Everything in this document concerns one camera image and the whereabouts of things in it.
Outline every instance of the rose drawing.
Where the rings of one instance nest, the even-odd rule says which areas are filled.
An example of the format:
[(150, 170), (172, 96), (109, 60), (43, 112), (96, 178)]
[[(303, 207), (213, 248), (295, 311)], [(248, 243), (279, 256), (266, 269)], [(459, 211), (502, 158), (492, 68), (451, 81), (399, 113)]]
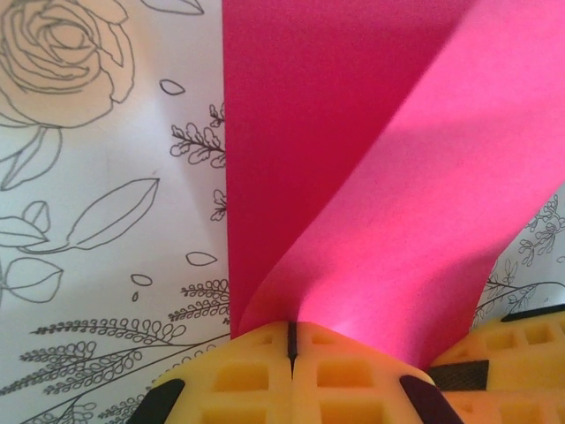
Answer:
[[(92, 123), (128, 97), (134, 61), (127, 19), (116, 0), (14, 0), (2, 11), (0, 125), (34, 125), (37, 133), (0, 157), (11, 161), (0, 190), (49, 170), (60, 153), (61, 129)], [(48, 145), (49, 157), (34, 160)], [(25, 169), (34, 164), (35, 170)]]

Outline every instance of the pink cardstock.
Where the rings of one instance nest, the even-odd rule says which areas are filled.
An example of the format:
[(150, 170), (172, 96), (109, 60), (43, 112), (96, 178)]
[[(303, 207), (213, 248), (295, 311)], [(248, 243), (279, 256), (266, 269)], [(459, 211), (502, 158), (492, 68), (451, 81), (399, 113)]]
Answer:
[(565, 3), (223, 15), (232, 334), (317, 322), (428, 364), (564, 180)]

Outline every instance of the black rubber pad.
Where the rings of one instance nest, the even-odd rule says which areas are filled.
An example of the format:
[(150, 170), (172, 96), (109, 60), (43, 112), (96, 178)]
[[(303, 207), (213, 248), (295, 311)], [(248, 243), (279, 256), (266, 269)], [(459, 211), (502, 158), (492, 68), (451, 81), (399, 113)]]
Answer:
[(533, 318), (534, 316), (556, 314), (558, 312), (565, 311), (565, 304), (555, 305), (554, 307), (541, 307), (540, 309), (532, 309), (531, 311), (516, 312), (514, 314), (508, 314), (501, 319), (501, 322), (512, 322), (525, 320), (527, 318)]
[(488, 360), (439, 365), (427, 373), (441, 391), (486, 390)]
[(290, 360), (290, 375), (294, 375), (294, 361), (298, 356), (298, 326), (295, 322), (289, 322), (289, 332), (287, 334), (287, 356)]
[(464, 424), (437, 387), (414, 375), (400, 377), (400, 383), (424, 424)]
[(151, 389), (127, 424), (165, 424), (184, 387), (185, 382), (175, 379)]

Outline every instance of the pink paper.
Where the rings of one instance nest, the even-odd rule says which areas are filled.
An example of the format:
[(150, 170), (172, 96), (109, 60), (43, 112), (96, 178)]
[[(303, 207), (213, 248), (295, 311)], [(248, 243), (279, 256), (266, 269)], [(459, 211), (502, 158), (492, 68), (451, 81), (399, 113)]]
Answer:
[(425, 365), (563, 181), (565, 4), (424, 3), (224, 0), (234, 335)]

